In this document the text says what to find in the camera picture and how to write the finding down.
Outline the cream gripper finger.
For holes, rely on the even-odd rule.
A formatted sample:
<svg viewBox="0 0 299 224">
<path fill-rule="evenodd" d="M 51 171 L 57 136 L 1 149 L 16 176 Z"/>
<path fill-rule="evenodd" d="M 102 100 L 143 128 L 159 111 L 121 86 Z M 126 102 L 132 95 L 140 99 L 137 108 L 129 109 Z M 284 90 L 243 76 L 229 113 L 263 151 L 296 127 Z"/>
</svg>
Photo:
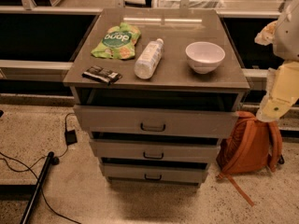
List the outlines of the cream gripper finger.
<svg viewBox="0 0 299 224">
<path fill-rule="evenodd" d="M 254 42 L 259 44 L 259 45 L 263 45 L 263 46 L 267 46 L 269 44 L 273 43 L 273 39 L 274 39 L 274 33 L 276 30 L 276 21 L 271 21 L 270 23 L 268 23 L 262 30 L 260 33 L 258 33 L 255 38 L 254 38 Z"/>
</svg>

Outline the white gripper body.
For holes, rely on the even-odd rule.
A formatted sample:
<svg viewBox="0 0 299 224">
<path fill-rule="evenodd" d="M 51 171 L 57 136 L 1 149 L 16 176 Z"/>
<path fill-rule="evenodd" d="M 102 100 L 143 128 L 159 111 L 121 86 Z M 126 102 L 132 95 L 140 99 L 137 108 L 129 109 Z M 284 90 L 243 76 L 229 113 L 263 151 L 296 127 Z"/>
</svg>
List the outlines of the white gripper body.
<svg viewBox="0 0 299 224">
<path fill-rule="evenodd" d="M 285 61 L 278 69 L 269 68 L 266 95 L 256 118 L 262 122 L 279 120 L 299 99 L 299 62 Z"/>
</svg>

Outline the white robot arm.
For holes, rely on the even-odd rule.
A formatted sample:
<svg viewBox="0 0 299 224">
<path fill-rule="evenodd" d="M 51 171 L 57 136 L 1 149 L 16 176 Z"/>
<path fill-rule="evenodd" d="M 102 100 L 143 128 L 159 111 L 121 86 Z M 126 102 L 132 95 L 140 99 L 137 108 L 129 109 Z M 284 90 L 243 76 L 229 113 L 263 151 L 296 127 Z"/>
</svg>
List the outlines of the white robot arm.
<svg viewBox="0 0 299 224">
<path fill-rule="evenodd" d="M 299 0 L 292 0 L 277 21 L 266 25 L 254 39 L 260 45 L 273 45 L 274 54 L 284 62 L 269 68 L 266 95 L 256 117 L 263 122 L 279 120 L 299 99 Z"/>
</svg>

